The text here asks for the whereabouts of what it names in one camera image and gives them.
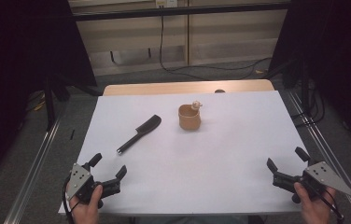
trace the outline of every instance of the gray floor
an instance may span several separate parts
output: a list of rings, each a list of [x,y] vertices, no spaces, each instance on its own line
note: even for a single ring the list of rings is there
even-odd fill
[[[217,63],[215,66],[227,68],[242,67],[251,62]],[[255,70],[264,70],[269,61],[264,61],[255,67]],[[250,70],[221,71],[209,68],[186,69],[183,73],[191,73],[206,79],[240,79]],[[99,76],[97,90],[101,91],[106,85],[121,83],[166,82],[198,80],[185,75],[174,75],[163,70],[149,70],[138,73],[124,73],[122,75]],[[272,80],[275,88],[280,91],[290,114],[297,111],[288,97],[288,91],[283,90],[281,77]],[[51,142],[47,156],[40,173],[37,174],[33,191],[23,207],[22,216],[15,223],[66,223],[65,218],[58,215],[61,203],[61,188],[68,173],[69,164],[77,159],[78,153],[88,130],[91,115],[96,104],[96,97],[70,88],[72,93],[68,103],[56,102],[57,111],[63,108],[59,128]],[[341,162],[344,171],[351,178],[351,132],[344,128],[343,120],[330,104],[326,103],[326,116],[317,124],[328,144]],[[28,175],[35,155],[40,149],[43,138],[47,134],[45,107],[39,111],[31,111],[24,120],[23,126],[0,165],[0,223],[4,223],[14,200],[20,192],[25,177]],[[306,128],[298,129],[309,153],[321,159],[316,143],[311,139]],[[351,205],[349,201],[338,194],[337,201],[341,212],[346,216],[345,223],[351,223]],[[283,214],[267,216],[266,223],[302,223],[299,214]],[[101,223],[128,223],[127,217],[102,216]]]

